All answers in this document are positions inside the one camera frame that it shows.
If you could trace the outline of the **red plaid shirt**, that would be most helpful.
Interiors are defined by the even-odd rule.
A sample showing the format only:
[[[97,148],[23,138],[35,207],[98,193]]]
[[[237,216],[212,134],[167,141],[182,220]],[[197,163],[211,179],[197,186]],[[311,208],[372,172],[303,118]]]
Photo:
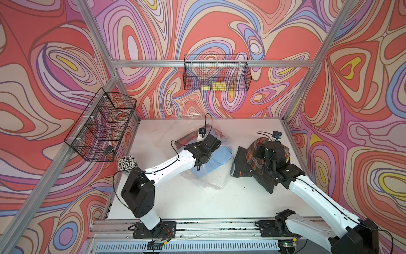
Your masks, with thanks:
[[[264,144],[268,141],[275,141],[269,138],[256,139],[246,151],[246,160],[248,164],[255,170],[256,173],[263,174],[264,166]],[[274,172],[265,173],[268,176],[273,176]]]

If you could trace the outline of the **clear plastic vacuum bag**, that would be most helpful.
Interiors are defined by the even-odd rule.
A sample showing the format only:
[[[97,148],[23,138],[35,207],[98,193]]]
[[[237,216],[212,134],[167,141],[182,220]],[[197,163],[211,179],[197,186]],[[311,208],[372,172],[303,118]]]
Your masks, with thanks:
[[[230,180],[235,169],[233,143],[227,134],[213,126],[213,116],[211,114],[207,113],[205,115],[204,125],[193,124],[188,134],[172,141],[171,145],[177,153],[180,153],[187,145],[208,141],[209,134],[221,142],[219,147],[210,155],[207,163],[200,168],[192,167],[192,169],[180,173],[180,176],[201,188],[222,189]]]

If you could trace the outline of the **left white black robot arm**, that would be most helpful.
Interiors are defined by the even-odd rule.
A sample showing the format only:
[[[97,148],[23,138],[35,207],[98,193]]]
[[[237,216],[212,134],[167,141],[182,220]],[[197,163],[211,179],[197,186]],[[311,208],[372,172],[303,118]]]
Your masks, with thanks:
[[[173,158],[146,170],[134,166],[130,157],[124,157],[120,168],[128,171],[129,176],[121,190],[121,198],[147,230],[158,231],[162,228],[162,219],[154,209],[155,191],[186,170],[199,170],[221,144],[219,139],[208,134],[202,141],[185,145]]]

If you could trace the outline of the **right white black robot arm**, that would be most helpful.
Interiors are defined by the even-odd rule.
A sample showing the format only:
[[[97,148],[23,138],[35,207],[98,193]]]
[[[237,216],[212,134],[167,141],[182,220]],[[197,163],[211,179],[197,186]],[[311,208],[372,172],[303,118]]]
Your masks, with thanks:
[[[360,219],[322,192],[304,171],[290,163],[281,142],[266,142],[259,146],[255,156],[264,161],[264,173],[300,197],[327,223],[327,226],[319,225],[287,209],[276,216],[279,234],[305,237],[331,254],[379,252],[377,225],[370,219]]]

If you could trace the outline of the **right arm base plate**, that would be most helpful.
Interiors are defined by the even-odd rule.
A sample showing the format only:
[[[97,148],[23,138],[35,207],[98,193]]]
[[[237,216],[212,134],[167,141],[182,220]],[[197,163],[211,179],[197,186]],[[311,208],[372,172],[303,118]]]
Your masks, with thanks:
[[[296,235],[287,228],[282,228],[276,220],[259,220],[254,223],[259,229],[262,238],[288,237],[295,238]]]

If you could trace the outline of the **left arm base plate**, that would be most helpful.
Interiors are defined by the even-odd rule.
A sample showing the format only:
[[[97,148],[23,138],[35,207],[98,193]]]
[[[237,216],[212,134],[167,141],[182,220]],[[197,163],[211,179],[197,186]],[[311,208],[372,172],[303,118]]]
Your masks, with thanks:
[[[176,229],[175,221],[161,221],[152,230],[147,229],[142,222],[136,222],[128,227],[133,233],[133,239],[172,239],[176,236]]]

